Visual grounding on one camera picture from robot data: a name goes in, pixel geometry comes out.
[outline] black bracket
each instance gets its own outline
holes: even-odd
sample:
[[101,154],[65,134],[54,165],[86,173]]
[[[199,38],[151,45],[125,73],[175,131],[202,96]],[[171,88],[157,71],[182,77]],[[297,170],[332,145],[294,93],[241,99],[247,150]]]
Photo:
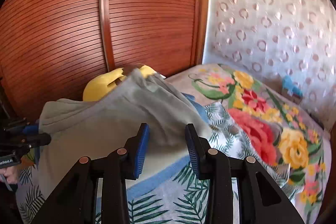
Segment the black bracket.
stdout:
[[107,157],[81,157],[39,209],[32,224],[95,224],[99,178],[104,178],[101,222],[130,224],[125,179],[136,180],[142,172],[149,126],[142,123],[125,147]]
[[237,178],[241,224],[304,224],[284,192],[252,156],[244,160],[226,156],[198,137],[194,125],[185,128],[193,171],[210,180],[205,224],[233,223],[231,178]]

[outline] black plastic mount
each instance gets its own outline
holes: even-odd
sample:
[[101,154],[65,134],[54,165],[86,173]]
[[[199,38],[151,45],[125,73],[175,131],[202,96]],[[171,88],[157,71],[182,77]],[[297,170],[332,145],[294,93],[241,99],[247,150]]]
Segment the black plastic mount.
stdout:
[[284,192],[254,158],[226,156],[198,137],[194,125],[185,128],[190,160],[199,180],[210,180],[205,224],[233,223],[231,178],[237,178],[241,224],[303,224]]
[[18,135],[9,139],[0,140],[0,169],[21,163],[23,155],[31,148],[48,145],[51,137],[47,133],[37,135]]
[[146,130],[148,125],[142,123],[124,148],[105,158],[81,157],[47,198],[32,224],[95,224],[99,178],[104,179],[101,223],[130,224],[125,179],[137,179],[136,157]]

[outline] wooden wardrobe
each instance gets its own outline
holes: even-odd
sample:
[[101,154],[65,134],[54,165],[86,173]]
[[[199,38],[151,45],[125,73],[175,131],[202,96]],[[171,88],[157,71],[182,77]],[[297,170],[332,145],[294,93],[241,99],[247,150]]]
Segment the wooden wardrobe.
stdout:
[[5,0],[1,85],[16,114],[81,100],[97,75],[143,63],[173,75],[201,62],[208,0]]

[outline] yellow pillow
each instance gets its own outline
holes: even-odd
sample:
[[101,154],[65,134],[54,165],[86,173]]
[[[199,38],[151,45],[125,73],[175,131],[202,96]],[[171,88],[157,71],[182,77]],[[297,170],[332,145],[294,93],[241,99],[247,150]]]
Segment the yellow pillow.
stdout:
[[126,79],[127,75],[134,69],[138,68],[142,76],[146,78],[148,75],[156,73],[151,67],[143,64],[129,65],[125,68],[118,68],[106,74],[99,75],[92,79],[85,87],[83,92],[83,101],[98,101],[111,90],[116,88],[120,81]]

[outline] floral blanket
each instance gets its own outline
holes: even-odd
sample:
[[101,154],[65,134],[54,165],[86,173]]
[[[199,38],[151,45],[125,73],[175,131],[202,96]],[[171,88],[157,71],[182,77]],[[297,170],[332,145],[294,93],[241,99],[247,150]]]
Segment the floral blanket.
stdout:
[[[331,149],[323,131],[303,110],[248,74],[222,65],[196,66],[167,81],[204,106],[212,129],[211,147],[239,159],[254,156],[305,223],[315,221],[330,172]],[[196,179],[189,157],[184,157],[127,189],[130,222],[203,224],[208,186],[208,181]],[[235,179],[232,188],[234,223],[239,223]],[[36,166],[22,171],[16,197],[22,219],[30,223],[44,203]],[[100,216],[97,200],[97,224]]]
[[330,173],[331,148],[328,133],[304,110],[226,65],[199,65],[168,81],[201,105],[221,102],[261,159],[286,181],[286,188],[294,189],[291,199],[305,223],[315,221]]

